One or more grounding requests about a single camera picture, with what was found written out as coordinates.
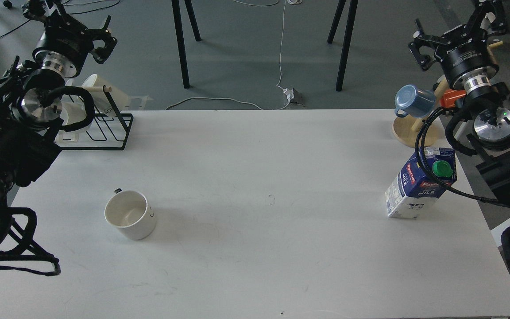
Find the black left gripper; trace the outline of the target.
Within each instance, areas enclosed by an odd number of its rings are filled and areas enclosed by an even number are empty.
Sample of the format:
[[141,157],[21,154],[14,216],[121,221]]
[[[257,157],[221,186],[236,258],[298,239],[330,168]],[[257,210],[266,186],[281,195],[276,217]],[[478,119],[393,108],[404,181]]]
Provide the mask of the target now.
[[118,43],[108,28],[110,16],[101,28],[89,29],[66,13],[61,0],[27,0],[22,12],[25,18],[45,25],[33,52],[35,61],[63,78],[79,76],[88,55],[105,63]]

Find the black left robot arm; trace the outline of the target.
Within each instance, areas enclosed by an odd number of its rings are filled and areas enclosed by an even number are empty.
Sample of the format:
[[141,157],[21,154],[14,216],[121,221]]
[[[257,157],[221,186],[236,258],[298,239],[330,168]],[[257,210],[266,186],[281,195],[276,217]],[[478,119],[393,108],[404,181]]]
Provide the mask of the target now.
[[8,262],[48,262],[51,271],[20,270],[57,276],[58,258],[34,241],[36,213],[8,206],[8,192],[28,186],[50,168],[62,151],[54,141],[59,131],[77,131],[93,122],[91,93],[66,80],[80,74],[89,54],[105,63],[117,39],[108,30],[111,16],[101,28],[90,29],[58,0],[29,0],[23,16],[42,22],[44,33],[33,60],[16,57],[0,78],[0,270],[12,270]]

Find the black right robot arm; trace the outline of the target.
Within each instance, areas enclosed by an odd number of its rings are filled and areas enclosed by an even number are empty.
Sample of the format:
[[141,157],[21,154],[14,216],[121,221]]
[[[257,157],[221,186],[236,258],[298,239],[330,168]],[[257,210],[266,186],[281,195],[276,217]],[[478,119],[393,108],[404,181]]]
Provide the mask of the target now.
[[437,107],[423,120],[415,141],[423,172],[428,171],[425,159],[425,136],[434,120],[444,113],[451,119],[445,137],[455,151],[467,156],[477,155],[482,162],[476,166],[492,190],[493,198],[466,194],[448,186],[433,172],[428,176],[446,190],[480,202],[510,208],[510,109],[503,107],[510,91],[505,83],[493,84],[498,73],[488,38],[508,31],[504,6],[500,0],[475,0],[474,11],[465,24],[442,35],[428,35],[420,20],[417,32],[409,42],[409,50],[423,69],[440,64],[448,89],[465,91],[453,107]]

